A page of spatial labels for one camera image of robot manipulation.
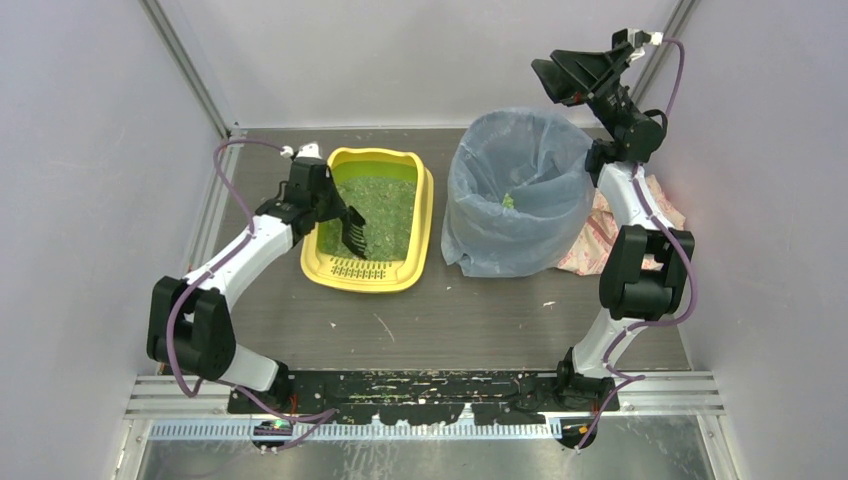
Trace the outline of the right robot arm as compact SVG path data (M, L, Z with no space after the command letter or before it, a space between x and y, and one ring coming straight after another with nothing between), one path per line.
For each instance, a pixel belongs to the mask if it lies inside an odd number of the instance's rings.
M658 46L660 32L623 29L604 52L554 50L531 67L547 96L566 107L586 105L607 131L588 150L585 170L618 227L599 283L602 309L589 332L556 368L544 401L596 410L616 395L615 363L635 336L674 313L691 277L694 237L674 228L646 186L645 163L668 131L662 110L642 111L622 74Z

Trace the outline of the black litter scoop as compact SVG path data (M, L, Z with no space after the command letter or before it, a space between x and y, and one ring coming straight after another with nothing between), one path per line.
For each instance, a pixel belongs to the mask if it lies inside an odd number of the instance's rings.
M365 259L367 250L367 240L365 238L366 220L353 206L346 208L340 220L342 224L342 243L356 257Z

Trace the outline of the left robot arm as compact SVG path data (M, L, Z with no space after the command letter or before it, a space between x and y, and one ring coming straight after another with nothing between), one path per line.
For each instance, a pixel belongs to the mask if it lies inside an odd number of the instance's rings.
M289 369L240 345L231 310L247 287L317 224L338 220L345 247L364 257L365 220L341 198L328 164L315 154L293 160L282 195L263 203L247 228L215 257L181 279L165 276L152 292L147 355L206 381L290 392Z

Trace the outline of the yellow litter box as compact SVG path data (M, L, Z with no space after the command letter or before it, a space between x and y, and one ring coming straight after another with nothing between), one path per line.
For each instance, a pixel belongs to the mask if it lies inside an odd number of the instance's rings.
M434 180L430 170L413 152L385 148L340 147L330 154L327 163L338 185L359 177L384 177L415 185L407 253L394 261L324 253L319 242L329 237L330 224L326 222L302 241L303 273L316 284L358 293L396 293L414 285L424 270L433 224Z

